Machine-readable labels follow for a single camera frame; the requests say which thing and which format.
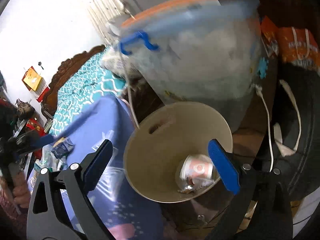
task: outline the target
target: blue cloth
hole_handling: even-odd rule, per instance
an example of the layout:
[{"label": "blue cloth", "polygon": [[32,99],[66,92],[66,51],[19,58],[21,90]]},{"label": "blue cloth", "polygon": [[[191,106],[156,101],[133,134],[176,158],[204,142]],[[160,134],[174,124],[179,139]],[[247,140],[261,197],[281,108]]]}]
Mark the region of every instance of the blue cloth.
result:
[{"label": "blue cloth", "polygon": [[58,136],[72,120],[107,94],[121,94],[125,81],[100,66],[103,52],[93,55],[59,89],[57,111],[54,114],[50,134]]},{"label": "blue cloth", "polygon": [[[124,175],[124,148],[133,131],[125,103],[107,95],[82,112],[60,137],[69,137],[75,144],[67,158],[68,166],[80,163],[105,139],[112,142],[113,157],[88,198],[116,239],[163,239],[159,204],[136,193]],[[73,227],[81,231],[66,191],[62,192],[62,197]]]}]

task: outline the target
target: pink fabric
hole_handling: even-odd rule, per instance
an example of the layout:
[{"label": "pink fabric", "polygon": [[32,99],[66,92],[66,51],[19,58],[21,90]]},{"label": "pink fabric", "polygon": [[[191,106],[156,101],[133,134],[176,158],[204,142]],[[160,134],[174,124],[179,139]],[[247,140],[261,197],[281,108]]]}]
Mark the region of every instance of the pink fabric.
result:
[{"label": "pink fabric", "polygon": [[134,237],[134,226],[133,224],[122,224],[116,225],[114,227],[108,228],[110,233],[117,240],[127,240]]},{"label": "pink fabric", "polygon": [[23,238],[27,237],[27,214],[19,215],[12,203],[6,200],[4,192],[0,190],[0,205],[4,212],[10,218],[13,227],[17,230],[17,235]]}]

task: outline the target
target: teal patterned blanket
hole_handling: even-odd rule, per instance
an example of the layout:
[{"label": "teal patterned blanket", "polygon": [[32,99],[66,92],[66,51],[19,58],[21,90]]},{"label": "teal patterned blanket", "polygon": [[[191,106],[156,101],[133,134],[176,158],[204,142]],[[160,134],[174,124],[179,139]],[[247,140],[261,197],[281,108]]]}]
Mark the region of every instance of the teal patterned blanket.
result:
[{"label": "teal patterned blanket", "polygon": [[89,105],[106,94],[119,96],[125,81],[100,67],[105,51],[92,56],[58,91],[58,106],[50,134],[58,136]]}]

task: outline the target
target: wooden headboard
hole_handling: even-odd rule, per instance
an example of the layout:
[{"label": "wooden headboard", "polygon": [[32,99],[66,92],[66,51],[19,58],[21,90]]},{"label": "wooden headboard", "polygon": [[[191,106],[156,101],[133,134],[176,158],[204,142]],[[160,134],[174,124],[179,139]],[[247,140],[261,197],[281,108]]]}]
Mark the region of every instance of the wooden headboard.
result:
[{"label": "wooden headboard", "polygon": [[51,83],[49,84],[50,90],[44,95],[44,98],[41,102],[41,113],[44,115],[44,117],[50,117],[47,113],[49,113],[51,116],[54,116],[54,113],[57,111],[58,90],[81,68],[81,66],[87,60],[89,60],[93,55],[102,52],[104,49],[104,45],[96,46],[89,52],[84,51],[75,55],[73,58],[68,58],[67,60],[61,62],[57,73],[54,74]]}]

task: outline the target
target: blue handle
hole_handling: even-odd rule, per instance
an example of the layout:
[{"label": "blue handle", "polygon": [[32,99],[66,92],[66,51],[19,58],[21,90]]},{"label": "blue handle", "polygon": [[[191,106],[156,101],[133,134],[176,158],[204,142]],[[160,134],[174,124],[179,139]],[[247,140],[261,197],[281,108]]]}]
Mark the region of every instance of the blue handle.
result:
[{"label": "blue handle", "polygon": [[149,35],[148,33],[144,31],[139,31],[135,32],[125,38],[123,38],[120,43],[119,43],[119,48],[122,54],[124,55],[131,55],[132,51],[126,51],[124,49],[125,45],[133,44],[137,42],[139,39],[142,39],[144,41],[144,45],[147,47],[149,50],[157,50],[159,49],[159,46],[157,44],[151,44],[149,41]]},{"label": "blue handle", "polygon": [[32,143],[32,147],[35,149],[40,149],[43,146],[53,143],[55,138],[51,134],[47,134],[45,136],[40,137],[37,141]]},{"label": "blue handle", "polygon": [[238,194],[240,191],[239,174],[216,139],[209,142],[208,154],[226,189],[235,195]]}]

